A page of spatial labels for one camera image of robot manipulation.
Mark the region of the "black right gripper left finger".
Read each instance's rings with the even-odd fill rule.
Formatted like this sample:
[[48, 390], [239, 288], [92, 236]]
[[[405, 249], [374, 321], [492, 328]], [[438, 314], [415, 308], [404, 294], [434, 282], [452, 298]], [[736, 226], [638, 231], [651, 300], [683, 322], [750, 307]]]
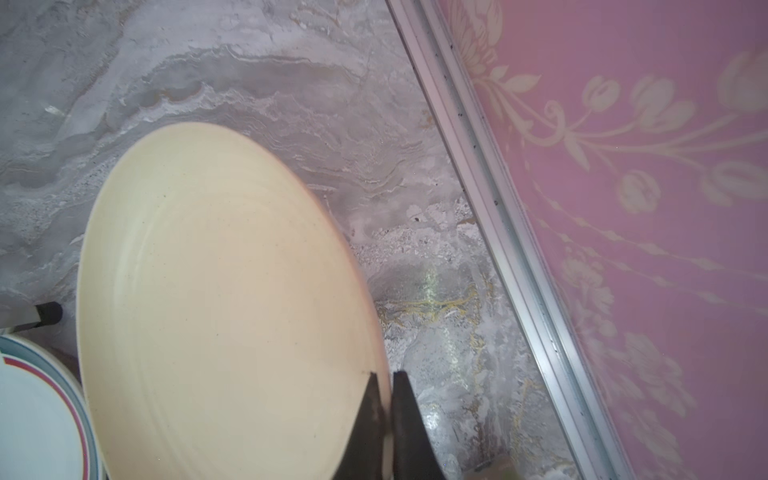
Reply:
[[334, 480], [382, 480], [386, 414], [378, 377], [369, 375], [349, 440]]

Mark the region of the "white plate teal red rim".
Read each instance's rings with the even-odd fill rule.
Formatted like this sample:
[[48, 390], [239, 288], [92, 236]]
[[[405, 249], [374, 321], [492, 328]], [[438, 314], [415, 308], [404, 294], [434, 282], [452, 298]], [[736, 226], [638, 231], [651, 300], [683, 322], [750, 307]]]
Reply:
[[51, 353], [1, 337], [1, 477], [105, 479], [80, 382]]

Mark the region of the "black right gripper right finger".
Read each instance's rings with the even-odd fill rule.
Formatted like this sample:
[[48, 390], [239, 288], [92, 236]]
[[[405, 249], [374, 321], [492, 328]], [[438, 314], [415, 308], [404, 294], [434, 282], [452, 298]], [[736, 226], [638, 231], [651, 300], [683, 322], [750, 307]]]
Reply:
[[405, 371], [393, 374], [393, 475], [397, 480], [445, 480]]

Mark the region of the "aluminium corner post right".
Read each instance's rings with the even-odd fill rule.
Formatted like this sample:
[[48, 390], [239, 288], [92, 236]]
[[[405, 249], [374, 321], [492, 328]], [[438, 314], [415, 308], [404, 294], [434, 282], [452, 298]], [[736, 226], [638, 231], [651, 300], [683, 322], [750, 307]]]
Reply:
[[634, 478], [437, 2], [387, 6], [580, 474]]

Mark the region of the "plain cream plate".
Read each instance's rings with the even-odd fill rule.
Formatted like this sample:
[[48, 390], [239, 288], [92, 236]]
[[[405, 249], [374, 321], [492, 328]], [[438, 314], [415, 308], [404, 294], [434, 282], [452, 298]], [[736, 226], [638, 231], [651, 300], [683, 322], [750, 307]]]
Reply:
[[325, 208], [217, 125], [162, 127], [117, 162], [76, 310], [112, 479], [329, 479], [369, 376], [388, 376], [366, 280]]

